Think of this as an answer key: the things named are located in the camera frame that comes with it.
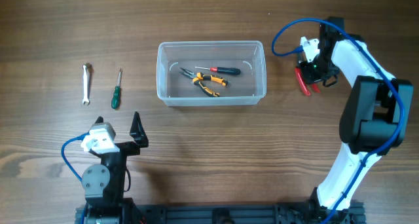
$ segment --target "clear plastic container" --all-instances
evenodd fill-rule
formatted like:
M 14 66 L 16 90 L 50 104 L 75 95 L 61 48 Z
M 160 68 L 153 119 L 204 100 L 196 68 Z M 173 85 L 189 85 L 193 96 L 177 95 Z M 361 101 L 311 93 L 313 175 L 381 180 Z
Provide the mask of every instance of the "clear plastic container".
M 227 75 L 198 67 L 236 67 Z M 219 75 L 227 86 L 203 83 L 220 97 L 209 97 L 179 72 Z M 157 56 L 157 96 L 168 106 L 254 105 L 266 95 L 266 63 L 260 41 L 191 41 L 161 43 Z

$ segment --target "wrench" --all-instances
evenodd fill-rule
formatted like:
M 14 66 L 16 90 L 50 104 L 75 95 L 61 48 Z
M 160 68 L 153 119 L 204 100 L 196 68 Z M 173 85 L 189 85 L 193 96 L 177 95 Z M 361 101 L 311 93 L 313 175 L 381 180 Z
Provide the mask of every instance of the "wrench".
M 90 86 L 90 68 L 91 64 L 87 63 L 83 65 L 83 104 L 90 104 L 89 100 L 89 86 Z

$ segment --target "white bracket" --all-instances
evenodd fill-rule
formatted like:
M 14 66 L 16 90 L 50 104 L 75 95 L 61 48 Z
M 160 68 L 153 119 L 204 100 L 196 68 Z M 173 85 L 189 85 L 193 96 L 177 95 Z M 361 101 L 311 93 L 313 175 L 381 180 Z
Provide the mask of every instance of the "white bracket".
M 313 62 L 314 58 L 320 53 L 318 48 L 319 39 L 311 39 L 307 41 L 306 37 L 301 37 L 300 45 L 306 54 L 306 59 L 308 63 Z
M 119 152 L 119 148 L 113 143 L 115 136 L 115 131 L 108 122 L 96 123 L 81 142 L 81 147 L 86 152 L 93 150 L 97 154 Z

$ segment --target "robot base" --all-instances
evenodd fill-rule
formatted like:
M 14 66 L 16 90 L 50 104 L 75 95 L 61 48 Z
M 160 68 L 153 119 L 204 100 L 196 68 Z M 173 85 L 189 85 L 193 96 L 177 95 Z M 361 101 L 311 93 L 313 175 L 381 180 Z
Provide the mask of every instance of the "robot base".
M 305 202 L 283 203 L 275 205 L 248 205 L 248 206 L 163 206 L 148 205 L 137 206 L 145 215 L 144 224 L 213 224 L 213 210 L 227 209 L 235 224 L 303 224 L 302 212 Z M 348 214 L 342 222 L 329 222 L 330 224 L 366 224 L 363 203 L 352 203 Z M 75 224 L 80 223 L 82 208 L 77 209 Z

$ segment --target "red screwdriver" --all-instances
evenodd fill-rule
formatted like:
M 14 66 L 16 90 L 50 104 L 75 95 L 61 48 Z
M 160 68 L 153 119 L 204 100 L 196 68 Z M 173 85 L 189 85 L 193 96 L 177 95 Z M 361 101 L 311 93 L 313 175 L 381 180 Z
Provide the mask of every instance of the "red screwdriver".
M 229 75 L 239 75 L 241 73 L 240 69 L 235 68 L 235 67 L 211 67 L 211 68 L 196 67 L 196 68 L 208 69 L 208 70 L 211 70 L 211 71 L 216 72 L 216 73 L 225 73 L 225 74 L 229 74 Z

